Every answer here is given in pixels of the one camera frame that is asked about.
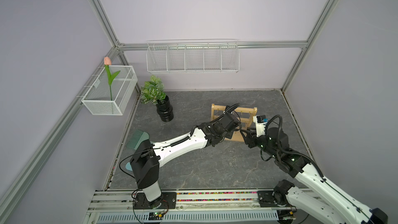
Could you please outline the wooden jewelry display stand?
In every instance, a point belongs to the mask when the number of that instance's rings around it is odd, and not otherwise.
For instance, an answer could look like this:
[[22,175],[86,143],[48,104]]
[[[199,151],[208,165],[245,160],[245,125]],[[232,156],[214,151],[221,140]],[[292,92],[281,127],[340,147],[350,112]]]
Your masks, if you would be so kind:
[[[210,120],[215,120],[217,117],[220,117],[227,106],[222,105],[211,105],[211,118]],[[253,123],[253,117],[257,114],[257,108],[244,108],[238,107],[235,109],[233,113],[241,122],[241,128],[243,130],[248,130]],[[244,142],[244,139],[239,131],[235,131],[230,139],[226,139],[227,141],[234,141],[234,142]]]

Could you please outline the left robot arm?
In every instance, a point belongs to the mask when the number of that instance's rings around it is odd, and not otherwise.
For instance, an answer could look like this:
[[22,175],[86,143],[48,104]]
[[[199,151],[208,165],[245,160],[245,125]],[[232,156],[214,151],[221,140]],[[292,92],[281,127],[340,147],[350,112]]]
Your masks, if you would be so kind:
[[216,146],[226,138],[231,138],[241,121],[233,111],[239,107],[236,103],[227,106],[223,114],[209,122],[192,127],[191,131],[174,139],[152,143],[149,139],[142,141],[134,154],[126,157],[125,169],[121,171],[136,181],[149,203],[162,201],[162,191],[159,186],[160,168],[171,160],[194,150],[208,146]]

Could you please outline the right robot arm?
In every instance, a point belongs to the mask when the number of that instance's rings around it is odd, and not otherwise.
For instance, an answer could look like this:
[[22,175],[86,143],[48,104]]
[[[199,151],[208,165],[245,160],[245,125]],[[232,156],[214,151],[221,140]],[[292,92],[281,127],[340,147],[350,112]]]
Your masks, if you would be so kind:
[[293,183],[282,180],[274,188],[276,204],[301,208],[324,224],[386,224],[388,215],[379,208],[371,209],[354,199],[328,179],[319,166],[307,155],[289,145],[283,131],[283,119],[276,115],[271,119],[254,116],[254,128],[240,133],[249,148],[260,148],[285,173],[304,184],[319,199],[304,193]]

